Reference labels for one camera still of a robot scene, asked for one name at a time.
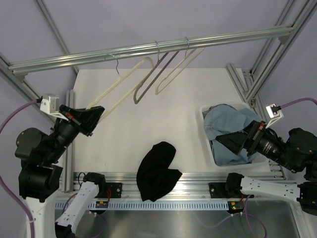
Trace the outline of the light blue denim skirt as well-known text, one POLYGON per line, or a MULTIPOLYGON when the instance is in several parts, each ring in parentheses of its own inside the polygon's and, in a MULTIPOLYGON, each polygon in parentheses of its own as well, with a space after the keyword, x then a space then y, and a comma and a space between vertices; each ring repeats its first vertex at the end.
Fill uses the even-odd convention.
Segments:
POLYGON ((211 144, 211 151, 218 166, 250 164, 257 154, 247 156, 245 149, 236 155, 224 145, 216 141, 219 135, 241 131, 252 121, 261 121, 261 118, 251 109, 235 109, 228 104, 219 104, 202 112, 204 118, 204 131, 211 144))

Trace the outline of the cream hanger of black garment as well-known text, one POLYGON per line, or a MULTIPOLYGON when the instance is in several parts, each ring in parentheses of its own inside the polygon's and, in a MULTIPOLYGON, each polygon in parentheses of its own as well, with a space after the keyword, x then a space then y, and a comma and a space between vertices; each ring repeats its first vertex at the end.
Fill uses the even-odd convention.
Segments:
POLYGON ((106 109, 99 122, 103 121, 117 109, 121 103, 129 99, 131 94, 136 90, 137 85, 142 81, 142 76, 141 79, 136 79, 138 70, 141 69, 142 66, 149 66, 149 70, 151 70, 154 65, 155 63, 151 57, 143 57, 131 69, 126 70, 125 73, 120 75, 118 79, 92 101, 86 109, 96 106, 105 106, 106 109))

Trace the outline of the grey hanger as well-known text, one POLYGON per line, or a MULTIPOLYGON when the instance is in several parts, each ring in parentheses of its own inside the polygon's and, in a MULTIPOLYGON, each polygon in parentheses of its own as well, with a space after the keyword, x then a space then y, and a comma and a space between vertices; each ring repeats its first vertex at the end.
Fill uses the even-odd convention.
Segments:
POLYGON ((137 98, 137 93, 140 90, 140 88, 144 85, 144 83, 149 79, 149 77, 152 75, 152 73, 157 69, 157 67, 162 63, 162 61, 166 58, 168 53, 165 53, 161 58, 159 58, 160 54, 160 46, 158 41, 155 41, 156 47, 158 49, 158 61, 154 65, 154 67, 150 70, 150 72, 140 81, 140 83, 136 86, 136 89, 133 94, 133 101, 134 104, 137 105, 141 99, 144 97, 144 95, 148 92, 148 90, 152 87, 152 85, 157 81, 157 79, 161 76, 161 74, 166 70, 166 68, 169 66, 169 64, 174 60, 174 58, 179 54, 180 51, 176 51, 173 56, 168 60, 168 62, 163 66, 163 68, 159 71, 159 73, 154 77, 154 79, 151 81, 151 83, 147 86, 147 88, 144 90, 144 92, 141 94, 139 98, 137 98))

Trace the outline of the black garment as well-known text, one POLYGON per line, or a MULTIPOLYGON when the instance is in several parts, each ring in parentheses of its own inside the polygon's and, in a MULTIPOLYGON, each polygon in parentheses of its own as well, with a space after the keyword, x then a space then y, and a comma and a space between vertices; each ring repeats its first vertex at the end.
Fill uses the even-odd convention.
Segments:
POLYGON ((182 176, 178 169, 169 168, 175 154, 175 147, 162 141, 143 158, 136 175, 142 201, 155 202, 174 189, 182 176))

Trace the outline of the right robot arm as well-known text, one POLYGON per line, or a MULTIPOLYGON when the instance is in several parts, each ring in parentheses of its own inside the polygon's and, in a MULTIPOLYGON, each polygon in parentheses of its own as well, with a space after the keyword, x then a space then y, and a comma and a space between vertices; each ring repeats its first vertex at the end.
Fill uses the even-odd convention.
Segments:
POLYGON ((305 213, 317 214, 317 138, 308 131, 294 128, 283 142, 263 121, 252 121, 244 129, 216 137, 234 154, 243 149, 247 155, 259 153, 296 174, 305 172, 301 184, 281 184, 257 180, 238 173, 229 173, 225 192, 229 196, 271 196, 298 203, 305 213))

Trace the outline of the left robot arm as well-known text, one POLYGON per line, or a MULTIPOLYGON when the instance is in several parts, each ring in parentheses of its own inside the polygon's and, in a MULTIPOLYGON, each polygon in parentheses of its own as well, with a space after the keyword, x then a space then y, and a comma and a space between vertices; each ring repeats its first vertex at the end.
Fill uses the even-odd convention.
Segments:
POLYGON ((22 131, 16 140, 15 156, 21 160, 18 177, 19 194, 34 214, 35 235, 42 238, 73 238, 79 222, 95 197, 106 194, 105 176, 89 172, 84 176, 78 194, 55 220, 53 209, 63 168, 58 160, 78 134, 91 136, 104 107, 73 109, 61 105, 49 135, 36 128, 22 131))

